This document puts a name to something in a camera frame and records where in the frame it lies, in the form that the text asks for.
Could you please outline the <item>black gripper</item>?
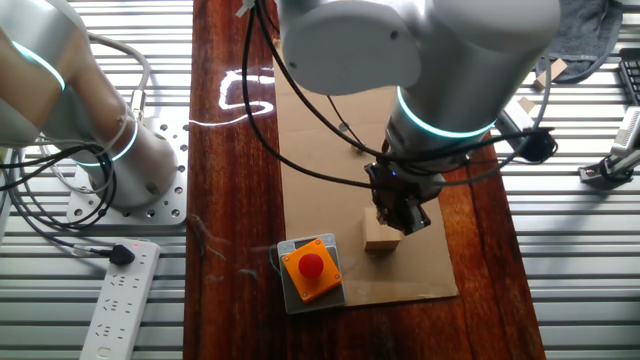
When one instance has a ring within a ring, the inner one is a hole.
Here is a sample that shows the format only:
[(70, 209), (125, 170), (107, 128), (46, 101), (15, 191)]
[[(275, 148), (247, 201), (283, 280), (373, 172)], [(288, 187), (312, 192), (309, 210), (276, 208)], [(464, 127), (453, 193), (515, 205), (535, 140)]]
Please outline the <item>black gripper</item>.
[[(376, 206), (380, 224), (400, 229), (408, 236), (431, 225), (422, 204), (435, 199), (442, 191), (438, 185), (429, 185), (405, 179), (394, 172), (390, 165), (373, 162), (364, 166), (372, 186), (372, 201)], [(397, 206), (400, 205), (400, 220)]]

